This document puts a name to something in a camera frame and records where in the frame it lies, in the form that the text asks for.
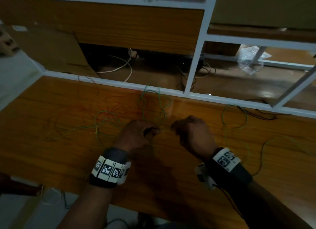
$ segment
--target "clear plastic wrap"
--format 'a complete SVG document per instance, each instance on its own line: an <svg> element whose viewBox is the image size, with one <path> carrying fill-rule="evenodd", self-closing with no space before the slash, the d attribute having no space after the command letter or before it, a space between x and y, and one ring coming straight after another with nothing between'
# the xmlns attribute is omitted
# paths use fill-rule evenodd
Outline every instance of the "clear plastic wrap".
<svg viewBox="0 0 316 229"><path fill-rule="evenodd" d="M237 60L238 66L240 69L242 69L249 75L254 74L255 72L259 71L263 67L263 63L259 61L256 64L251 64L258 50L259 50L259 47L257 46L245 47L239 50L238 60ZM271 57L271 55L264 52L261 55L260 59L262 60L268 57Z"/></svg>

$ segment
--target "wooden tabletop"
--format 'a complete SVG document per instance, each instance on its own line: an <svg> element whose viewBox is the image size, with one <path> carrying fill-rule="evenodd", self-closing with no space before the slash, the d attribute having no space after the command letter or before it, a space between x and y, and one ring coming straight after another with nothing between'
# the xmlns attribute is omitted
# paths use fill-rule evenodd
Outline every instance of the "wooden tabletop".
<svg viewBox="0 0 316 229"><path fill-rule="evenodd" d="M0 172L44 183L79 194L103 148L95 129L74 130L64 138L57 128L71 129L93 125L94 116L102 110L115 111L122 122L140 118L137 100L140 91L83 83L53 77L42 77L0 112ZM148 93L145 116L161 121L158 96ZM153 142L153 150L140 151L124 185L115 189L112 204L146 212L161 218L197 221L207 227L247 228L227 198L219 190L208 192L198 182L194 167L199 162L179 145L170 124L190 114L203 118L225 146L221 114L224 105L171 97L166 120L160 124L161 134ZM162 105L168 103L162 98ZM235 129L244 115L229 108L224 119L228 124L229 147L247 162L254 173L259 167L262 144L275 135L295 138L306 151L316 153L316 120L289 115L274 121L248 118L247 127ZM119 128L104 125L101 131L117 135ZM115 137L100 137L111 146ZM250 148L247 157L246 144ZM316 158L299 151L296 143L276 139L264 152L263 168L255 180L286 206L316 227Z"/></svg>

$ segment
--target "white tile floor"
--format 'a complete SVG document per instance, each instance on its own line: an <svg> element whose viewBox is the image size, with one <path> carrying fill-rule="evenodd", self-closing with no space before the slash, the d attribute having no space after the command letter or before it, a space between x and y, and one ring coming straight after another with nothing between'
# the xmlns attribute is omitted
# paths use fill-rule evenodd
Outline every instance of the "white tile floor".
<svg viewBox="0 0 316 229"><path fill-rule="evenodd" d="M26 183L25 180L15 178L17 181ZM65 198L68 205L71 205L78 195L72 193L66 193ZM6 195L0 196L0 228L1 229L12 229L12 225L15 222L17 215L21 208L24 206L26 201L30 199L29 196L18 196L18 195ZM59 194L49 189L43 195L43 200L47 203L54 204L59 200ZM31 217L27 220L23 229L55 229L61 220L68 212L65 209L64 197L56 205L44 205L41 201L34 209ZM137 212L128 210L126 208L110 205L107 214L108 221L116 218L125 220L131 227L137 224ZM154 218L157 224L164 224L167 221L160 218ZM110 224L108 229L126 229L126 225L123 222L115 221Z"/></svg>

